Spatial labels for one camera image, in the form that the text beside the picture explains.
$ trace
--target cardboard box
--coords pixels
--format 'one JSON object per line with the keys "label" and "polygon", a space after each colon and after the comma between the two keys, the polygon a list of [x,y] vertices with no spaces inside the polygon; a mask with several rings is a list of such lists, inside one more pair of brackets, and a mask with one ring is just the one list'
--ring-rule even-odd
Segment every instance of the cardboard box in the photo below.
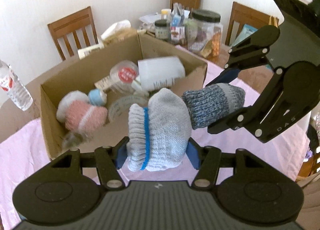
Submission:
{"label": "cardboard box", "polygon": [[[56,119],[60,100],[70,91],[88,93],[94,83],[106,77],[110,69],[122,60],[137,63],[140,59],[159,56],[178,56],[185,67],[186,78],[178,80],[172,91],[178,96],[186,90],[202,88],[207,64],[203,60],[181,51],[169,43],[146,34],[133,34],[123,41],[111,44],[62,70],[41,85],[41,123],[48,155],[51,159],[61,154],[61,143],[68,132]],[[108,93],[107,108],[122,95]],[[103,146],[115,146],[128,135],[128,113],[98,129],[92,139],[80,146],[81,152],[92,152]]]}

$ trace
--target wooden table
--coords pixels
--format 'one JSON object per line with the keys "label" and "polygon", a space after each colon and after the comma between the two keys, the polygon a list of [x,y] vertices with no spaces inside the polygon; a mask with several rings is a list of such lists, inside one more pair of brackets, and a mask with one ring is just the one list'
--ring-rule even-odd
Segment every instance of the wooden table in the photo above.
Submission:
{"label": "wooden table", "polygon": [[[228,58],[228,47],[222,45],[220,56],[217,58],[209,58],[208,60],[223,68]],[[27,111],[23,112],[17,108],[11,100],[7,100],[2,105],[0,109],[0,143],[20,130],[28,122],[40,117],[40,84],[76,61],[79,61],[77,57],[69,58],[28,83],[27,89],[31,93],[34,102]],[[239,74],[240,79],[259,93],[263,91],[271,77],[271,70],[264,66],[244,70]]]}

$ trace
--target white bottle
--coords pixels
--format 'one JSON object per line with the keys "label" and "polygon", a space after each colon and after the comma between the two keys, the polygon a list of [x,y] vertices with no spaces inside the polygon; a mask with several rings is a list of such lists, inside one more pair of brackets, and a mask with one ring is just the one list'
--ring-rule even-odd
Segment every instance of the white bottle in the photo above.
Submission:
{"label": "white bottle", "polygon": [[22,85],[10,65],[0,60],[0,88],[21,110],[27,110],[33,102],[29,91]]}

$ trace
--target blue knitted sock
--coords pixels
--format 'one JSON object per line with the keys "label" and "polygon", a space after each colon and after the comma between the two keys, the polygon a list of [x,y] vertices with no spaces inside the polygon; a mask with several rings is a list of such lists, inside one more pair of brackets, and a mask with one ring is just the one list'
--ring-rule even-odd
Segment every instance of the blue knitted sock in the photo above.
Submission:
{"label": "blue knitted sock", "polygon": [[193,129],[205,128],[244,106],[245,91],[229,84],[214,84],[186,91],[182,99],[190,112]]}

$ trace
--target green lid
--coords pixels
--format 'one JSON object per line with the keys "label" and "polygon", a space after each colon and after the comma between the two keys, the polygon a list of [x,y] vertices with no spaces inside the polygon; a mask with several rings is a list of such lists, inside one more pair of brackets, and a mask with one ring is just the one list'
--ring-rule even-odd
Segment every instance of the green lid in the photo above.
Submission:
{"label": "green lid", "polygon": [[155,26],[156,27],[166,27],[167,26],[167,20],[157,20],[155,21]]}
{"label": "green lid", "polygon": [[221,15],[219,13],[208,10],[193,10],[192,17],[196,20],[207,23],[219,23]]}

